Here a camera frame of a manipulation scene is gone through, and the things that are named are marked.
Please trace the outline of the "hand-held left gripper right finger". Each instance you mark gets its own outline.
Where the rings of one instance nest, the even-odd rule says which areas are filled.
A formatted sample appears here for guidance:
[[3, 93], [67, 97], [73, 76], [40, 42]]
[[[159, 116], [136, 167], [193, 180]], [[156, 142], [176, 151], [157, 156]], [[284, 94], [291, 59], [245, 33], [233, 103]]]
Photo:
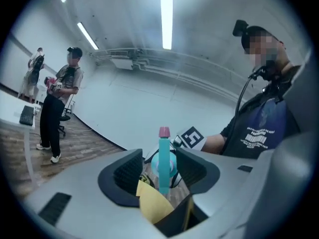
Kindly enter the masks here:
[[206, 221], [239, 190], [254, 167], [254, 159], [235, 158], [178, 148], [177, 171], [189, 195], [155, 224], [167, 238]]

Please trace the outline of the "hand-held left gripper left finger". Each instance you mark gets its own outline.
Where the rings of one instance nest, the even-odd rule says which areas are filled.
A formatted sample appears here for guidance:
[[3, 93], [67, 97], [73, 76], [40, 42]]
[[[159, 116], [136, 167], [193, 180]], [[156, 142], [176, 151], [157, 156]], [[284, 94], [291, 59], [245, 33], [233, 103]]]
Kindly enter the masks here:
[[164, 239], [140, 211], [136, 196], [143, 169], [141, 149], [121, 151], [71, 165], [25, 199], [41, 215], [57, 193], [69, 195], [56, 224], [42, 226], [77, 239]]

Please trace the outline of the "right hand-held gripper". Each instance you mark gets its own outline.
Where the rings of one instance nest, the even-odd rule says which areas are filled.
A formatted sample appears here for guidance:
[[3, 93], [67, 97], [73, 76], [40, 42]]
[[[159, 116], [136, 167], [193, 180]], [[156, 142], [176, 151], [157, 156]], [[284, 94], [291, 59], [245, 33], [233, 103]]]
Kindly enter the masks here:
[[[172, 148], [185, 147], [194, 150], [202, 150], [206, 143], [206, 137], [204, 137], [194, 126], [180, 130], [176, 137], [171, 141]], [[145, 157], [145, 161], [151, 161], [153, 156], [159, 151], [158, 148], [151, 150]], [[177, 172], [171, 180], [171, 186], [177, 187], [182, 180], [179, 172]]]

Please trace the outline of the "teal bottle cap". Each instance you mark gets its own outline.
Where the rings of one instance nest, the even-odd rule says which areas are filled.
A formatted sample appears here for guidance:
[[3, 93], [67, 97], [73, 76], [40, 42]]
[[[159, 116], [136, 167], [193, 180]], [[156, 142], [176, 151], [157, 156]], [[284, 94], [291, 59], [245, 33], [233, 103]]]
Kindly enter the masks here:
[[163, 195], [169, 192], [170, 181], [170, 131], [169, 127], [159, 129], [159, 191]]

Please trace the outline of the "teal and pink toy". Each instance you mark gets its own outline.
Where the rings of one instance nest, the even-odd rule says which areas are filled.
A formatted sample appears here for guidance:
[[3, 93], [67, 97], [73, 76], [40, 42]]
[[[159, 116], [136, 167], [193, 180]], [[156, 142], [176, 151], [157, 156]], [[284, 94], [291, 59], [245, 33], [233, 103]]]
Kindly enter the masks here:
[[[172, 152], [169, 153], [169, 178], [172, 178], [177, 173], [177, 163], [176, 155]], [[164, 172], [160, 172], [160, 158], [159, 153], [156, 153], [151, 160], [151, 168], [153, 174], [155, 174], [159, 179], [166, 178]]]

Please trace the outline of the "person's right forearm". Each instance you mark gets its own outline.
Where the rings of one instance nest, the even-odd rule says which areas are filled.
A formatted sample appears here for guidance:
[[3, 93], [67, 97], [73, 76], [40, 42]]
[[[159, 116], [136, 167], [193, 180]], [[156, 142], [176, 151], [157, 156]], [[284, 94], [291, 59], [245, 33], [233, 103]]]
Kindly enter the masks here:
[[208, 136], [201, 151], [220, 155], [223, 151], [227, 138], [221, 134]]

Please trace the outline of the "round yellow table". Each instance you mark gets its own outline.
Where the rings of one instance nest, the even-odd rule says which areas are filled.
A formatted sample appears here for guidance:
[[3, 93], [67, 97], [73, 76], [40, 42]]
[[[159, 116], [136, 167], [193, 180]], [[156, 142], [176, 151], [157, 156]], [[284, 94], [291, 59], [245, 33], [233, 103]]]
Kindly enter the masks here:
[[140, 211], [152, 224], [174, 211], [171, 203], [158, 190], [141, 180], [138, 182], [136, 196], [140, 201]]

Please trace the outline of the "person's black shirt torso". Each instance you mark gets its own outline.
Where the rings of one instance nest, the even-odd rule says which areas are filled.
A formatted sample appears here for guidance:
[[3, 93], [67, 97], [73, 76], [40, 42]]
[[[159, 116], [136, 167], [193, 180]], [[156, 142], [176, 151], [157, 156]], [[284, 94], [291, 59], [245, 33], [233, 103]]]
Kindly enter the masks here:
[[300, 65], [292, 67], [240, 108], [238, 116], [221, 132], [226, 138], [222, 155], [257, 159], [263, 151], [275, 149], [285, 138], [300, 133], [283, 99], [299, 69]]

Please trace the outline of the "black office chair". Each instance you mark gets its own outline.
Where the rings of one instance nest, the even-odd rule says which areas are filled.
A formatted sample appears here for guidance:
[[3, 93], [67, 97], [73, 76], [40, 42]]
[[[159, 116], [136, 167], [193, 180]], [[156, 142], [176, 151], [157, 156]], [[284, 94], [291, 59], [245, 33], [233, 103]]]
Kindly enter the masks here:
[[66, 122], [71, 119], [71, 117], [68, 114], [73, 114], [72, 106], [74, 104], [73, 101], [74, 95], [71, 96], [70, 100], [68, 101], [67, 107], [64, 108], [62, 112], [62, 116], [59, 118], [59, 132], [62, 133], [63, 138], [66, 136], [65, 132], [65, 126], [61, 124], [61, 122]]

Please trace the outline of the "white ceiling pipes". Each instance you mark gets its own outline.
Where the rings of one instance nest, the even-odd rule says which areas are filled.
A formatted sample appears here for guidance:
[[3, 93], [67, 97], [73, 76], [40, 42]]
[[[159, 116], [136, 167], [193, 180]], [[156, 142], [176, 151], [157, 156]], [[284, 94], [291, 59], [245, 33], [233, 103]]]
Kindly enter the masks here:
[[110, 51], [130, 51], [133, 70], [169, 77], [206, 91], [226, 97], [237, 98], [244, 77], [208, 59], [183, 53], [149, 48], [114, 48], [89, 53], [97, 66], [114, 65], [110, 61]]

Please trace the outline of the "black keyboard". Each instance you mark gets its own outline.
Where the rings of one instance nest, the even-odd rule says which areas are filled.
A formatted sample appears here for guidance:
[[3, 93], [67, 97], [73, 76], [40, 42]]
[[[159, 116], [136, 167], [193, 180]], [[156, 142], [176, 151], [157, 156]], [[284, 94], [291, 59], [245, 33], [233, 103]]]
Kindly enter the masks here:
[[33, 126], [33, 118], [34, 107], [24, 106], [19, 118], [19, 123], [27, 126]]

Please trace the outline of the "ceiling air conditioner unit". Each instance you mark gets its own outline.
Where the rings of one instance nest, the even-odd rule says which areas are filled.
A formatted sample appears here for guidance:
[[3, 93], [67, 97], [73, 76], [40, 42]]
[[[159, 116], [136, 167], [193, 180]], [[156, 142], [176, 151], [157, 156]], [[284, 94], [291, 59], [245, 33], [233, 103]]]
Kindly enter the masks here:
[[130, 51], [110, 51], [110, 61], [119, 69], [133, 70], [133, 59]]

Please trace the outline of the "large white table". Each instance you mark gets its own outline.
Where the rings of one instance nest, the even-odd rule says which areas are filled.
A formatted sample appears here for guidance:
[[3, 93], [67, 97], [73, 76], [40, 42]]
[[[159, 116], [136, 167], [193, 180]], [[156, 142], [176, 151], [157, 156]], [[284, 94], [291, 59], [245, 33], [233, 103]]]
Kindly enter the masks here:
[[20, 115], [25, 106], [31, 107], [34, 112], [34, 105], [0, 90], [0, 127], [23, 133], [24, 156], [31, 178], [32, 189], [35, 190], [38, 184], [34, 175], [30, 152], [30, 134], [35, 130], [35, 118], [32, 118], [32, 125], [24, 125], [19, 122]]

